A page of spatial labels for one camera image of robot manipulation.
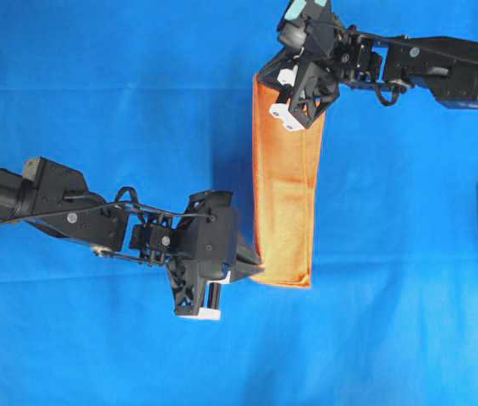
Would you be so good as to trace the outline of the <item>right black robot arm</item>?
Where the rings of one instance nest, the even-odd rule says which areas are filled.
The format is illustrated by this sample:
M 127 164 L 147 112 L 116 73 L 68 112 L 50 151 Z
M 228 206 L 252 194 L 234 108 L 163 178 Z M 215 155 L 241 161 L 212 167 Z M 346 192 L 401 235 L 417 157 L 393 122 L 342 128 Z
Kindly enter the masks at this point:
M 277 92 L 269 112 L 288 131 L 308 129 L 340 85 L 374 91 L 385 107 L 419 86 L 447 108 L 478 109 L 478 42 L 384 37 L 346 27 L 328 1 L 291 1 L 277 26 L 282 50 L 257 75 Z

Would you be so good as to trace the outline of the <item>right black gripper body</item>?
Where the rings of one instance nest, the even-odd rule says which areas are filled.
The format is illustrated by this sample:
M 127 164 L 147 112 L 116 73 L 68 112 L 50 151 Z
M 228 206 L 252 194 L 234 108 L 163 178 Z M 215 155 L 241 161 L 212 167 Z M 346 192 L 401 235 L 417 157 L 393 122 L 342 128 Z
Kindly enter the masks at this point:
M 308 129 L 339 97 L 338 80 L 334 78 L 331 60 L 343 40 L 343 25 L 332 11 L 329 1 L 290 1 L 277 26 L 285 23 L 303 26 L 307 34 L 301 53 L 294 88 L 285 86 L 269 113 L 290 132 Z

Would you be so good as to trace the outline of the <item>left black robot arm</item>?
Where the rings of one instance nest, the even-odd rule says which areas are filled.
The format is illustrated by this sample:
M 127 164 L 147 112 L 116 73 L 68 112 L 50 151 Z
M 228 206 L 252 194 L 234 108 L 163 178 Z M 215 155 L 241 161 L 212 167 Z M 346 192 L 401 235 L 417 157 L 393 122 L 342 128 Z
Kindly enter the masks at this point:
M 0 168 L 0 226 L 27 222 L 86 244 L 98 257 L 164 266 L 174 313 L 189 319 L 219 320 L 223 285 L 264 271 L 239 231 L 232 197 L 203 191 L 174 213 L 140 203 L 132 187 L 107 202 L 81 172 L 42 157 L 30 159 L 21 174 Z

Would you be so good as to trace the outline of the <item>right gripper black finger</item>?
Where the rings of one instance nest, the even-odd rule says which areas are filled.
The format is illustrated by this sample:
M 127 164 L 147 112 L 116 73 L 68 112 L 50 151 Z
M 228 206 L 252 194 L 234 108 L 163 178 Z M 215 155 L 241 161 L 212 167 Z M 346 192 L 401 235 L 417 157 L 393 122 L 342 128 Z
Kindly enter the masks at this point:
M 283 48 L 260 70 L 258 81 L 276 92 L 283 91 L 285 86 L 294 88 L 300 56 L 300 52 L 293 53 Z

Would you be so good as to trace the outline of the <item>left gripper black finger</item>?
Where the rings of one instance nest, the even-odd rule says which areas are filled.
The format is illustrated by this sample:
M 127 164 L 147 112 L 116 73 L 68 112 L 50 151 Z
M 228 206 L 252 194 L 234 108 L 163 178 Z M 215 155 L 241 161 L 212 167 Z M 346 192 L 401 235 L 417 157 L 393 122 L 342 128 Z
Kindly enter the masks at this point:
M 252 264 L 235 264 L 230 272 L 229 282 L 234 283 L 247 277 L 253 277 L 265 271 L 264 266 Z
M 253 266 L 260 266 L 262 264 L 260 256 L 250 246 L 242 233 L 238 234 L 236 257 L 238 261 Z

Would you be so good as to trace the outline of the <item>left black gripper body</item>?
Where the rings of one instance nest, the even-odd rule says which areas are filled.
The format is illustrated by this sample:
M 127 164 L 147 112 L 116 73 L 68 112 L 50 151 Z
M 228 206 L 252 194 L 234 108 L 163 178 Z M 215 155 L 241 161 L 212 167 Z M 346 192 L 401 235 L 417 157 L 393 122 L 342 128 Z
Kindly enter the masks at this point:
M 185 213 L 171 234 L 172 258 L 167 264 L 174 314 L 217 319 L 214 299 L 204 304 L 208 283 L 225 283 L 236 262 L 238 212 L 231 206 L 210 213 Z

